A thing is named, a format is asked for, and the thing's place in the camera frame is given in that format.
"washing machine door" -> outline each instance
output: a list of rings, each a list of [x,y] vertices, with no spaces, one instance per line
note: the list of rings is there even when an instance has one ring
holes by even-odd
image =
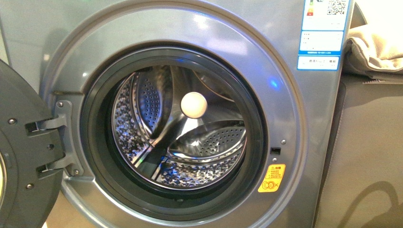
[[[59,130],[41,130],[51,110],[32,87],[0,61],[0,227],[41,227],[55,204],[63,158]]]

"towel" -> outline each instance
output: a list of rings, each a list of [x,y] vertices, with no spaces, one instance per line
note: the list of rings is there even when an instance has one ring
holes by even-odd
[[[350,29],[343,72],[403,84],[403,33],[370,24]]]

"qr code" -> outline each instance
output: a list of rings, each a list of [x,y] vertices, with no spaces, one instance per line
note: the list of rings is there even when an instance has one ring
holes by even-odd
[[[328,15],[344,15],[346,0],[329,0],[327,7]]]

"white ball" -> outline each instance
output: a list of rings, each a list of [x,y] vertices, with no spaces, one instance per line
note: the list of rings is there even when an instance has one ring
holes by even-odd
[[[187,93],[182,98],[181,109],[183,114],[189,118],[200,118],[207,110],[206,98],[197,92]]]

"gray washing machine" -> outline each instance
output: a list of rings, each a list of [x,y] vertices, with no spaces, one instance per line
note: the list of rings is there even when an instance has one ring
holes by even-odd
[[[352,4],[1,1],[0,227],[311,227]]]

